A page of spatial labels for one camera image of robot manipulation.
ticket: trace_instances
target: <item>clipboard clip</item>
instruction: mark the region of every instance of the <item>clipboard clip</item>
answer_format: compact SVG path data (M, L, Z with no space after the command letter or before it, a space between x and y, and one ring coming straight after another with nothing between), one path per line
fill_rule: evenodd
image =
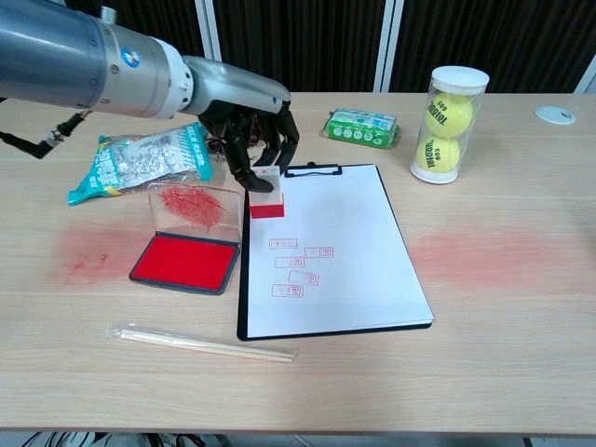
M310 161L306 166L288 167L284 176L291 179L307 175L342 175L342 173L342 167L339 165L318 165L314 161Z

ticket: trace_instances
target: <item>red ink pad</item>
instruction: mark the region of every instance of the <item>red ink pad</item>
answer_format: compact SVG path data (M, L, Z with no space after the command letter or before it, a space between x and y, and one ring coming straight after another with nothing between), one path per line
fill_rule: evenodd
M240 252L240 196L184 183L151 183L156 233L130 272L153 286L221 294Z
M238 253L238 244L224 240L156 233L129 277L168 289L219 295Z

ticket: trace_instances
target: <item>black curtain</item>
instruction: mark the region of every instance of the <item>black curtain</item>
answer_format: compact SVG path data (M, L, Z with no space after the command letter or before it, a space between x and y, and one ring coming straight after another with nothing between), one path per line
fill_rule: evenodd
M95 17L107 4L118 12L118 25L157 37L183 55L203 56L194 0L66 0L68 7Z
M292 91L372 91L385 0L215 0L224 62Z
M594 0L406 0L391 91L427 91L432 69L488 73L487 91L573 92L596 53Z

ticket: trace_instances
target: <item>white round object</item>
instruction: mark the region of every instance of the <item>white round object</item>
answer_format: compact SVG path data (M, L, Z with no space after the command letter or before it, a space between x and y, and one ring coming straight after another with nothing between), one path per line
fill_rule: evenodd
M432 71L433 87L453 95L478 95L483 93L490 79L485 72L457 65L445 65Z
M170 79L168 96L154 118L172 118L176 112L188 106L193 97L195 81L176 48L163 40L154 37L152 39L156 40L166 53Z
M459 174L459 169L453 169L449 172L431 172L429 170L420 168L418 163L416 163L416 160L414 160L410 166L410 171L420 180L436 184L451 183L457 178L457 174Z
M543 105L536 109L536 116L550 124L567 126L576 122L576 116L567 109L556 105Z

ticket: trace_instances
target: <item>clipboard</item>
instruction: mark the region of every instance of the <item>clipboard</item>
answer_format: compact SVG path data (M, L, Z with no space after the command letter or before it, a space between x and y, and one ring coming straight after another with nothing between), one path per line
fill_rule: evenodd
M286 217L245 197L237 337L428 328L434 319L375 165L289 167Z

